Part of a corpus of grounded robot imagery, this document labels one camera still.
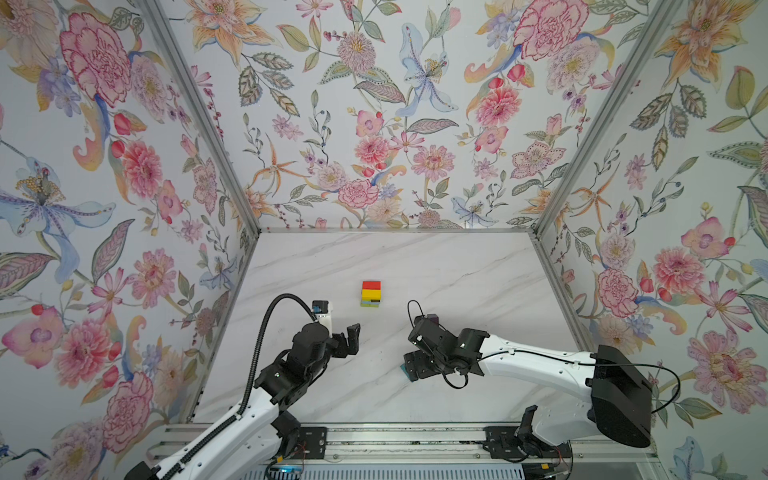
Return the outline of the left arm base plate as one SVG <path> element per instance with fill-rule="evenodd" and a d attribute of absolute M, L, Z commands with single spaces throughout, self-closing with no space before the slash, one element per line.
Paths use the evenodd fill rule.
<path fill-rule="evenodd" d="M 323 460 L 328 444 L 328 428 L 293 428 L 280 435 L 281 444 L 276 454 L 279 460 Z"/>

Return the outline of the yellow wood block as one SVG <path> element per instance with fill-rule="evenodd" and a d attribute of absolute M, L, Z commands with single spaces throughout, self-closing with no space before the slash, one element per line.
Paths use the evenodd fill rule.
<path fill-rule="evenodd" d="M 363 289 L 361 294 L 361 300 L 363 302 L 380 302 L 382 299 L 382 292 L 374 289 Z"/>

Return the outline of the red wood block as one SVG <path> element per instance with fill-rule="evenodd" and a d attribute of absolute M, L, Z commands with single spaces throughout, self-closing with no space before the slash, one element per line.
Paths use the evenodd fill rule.
<path fill-rule="evenodd" d="M 362 282 L 362 289 L 363 290 L 380 291 L 381 290 L 381 282 L 380 281 L 363 281 Z"/>

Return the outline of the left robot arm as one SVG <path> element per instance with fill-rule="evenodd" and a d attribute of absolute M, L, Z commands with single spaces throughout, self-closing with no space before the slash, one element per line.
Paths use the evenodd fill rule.
<path fill-rule="evenodd" d="M 332 334 L 311 322 L 292 346 L 249 382 L 250 389 L 200 436 L 155 466 L 141 462 L 127 479 L 235 479 L 254 465 L 278 462 L 308 445 L 289 408 L 323 374 L 333 358 L 356 355 L 360 324 Z"/>

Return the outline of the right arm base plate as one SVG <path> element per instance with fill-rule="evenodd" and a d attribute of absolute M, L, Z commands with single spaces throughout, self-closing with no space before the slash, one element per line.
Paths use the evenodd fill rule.
<path fill-rule="evenodd" d="M 482 448 L 492 459 L 520 463 L 528 459 L 561 460 L 572 457 L 569 442 L 551 446 L 515 425 L 488 426 L 483 429 Z"/>

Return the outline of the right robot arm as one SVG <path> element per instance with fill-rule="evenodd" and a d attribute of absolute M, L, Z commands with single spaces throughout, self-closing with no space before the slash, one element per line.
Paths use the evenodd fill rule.
<path fill-rule="evenodd" d="M 563 394 L 557 406 L 526 408 L 518 426 L 522 443 L 558 447 L 602 435 L 644 449 L 651 444 L 652 386 L 618 349 L 558 352 L 463 329 L 450 333 L 433 314 L 419 315 L 408 335 L 415 351 L 405 355 L 410 381 L 456 374 L 504 377 Z"/>

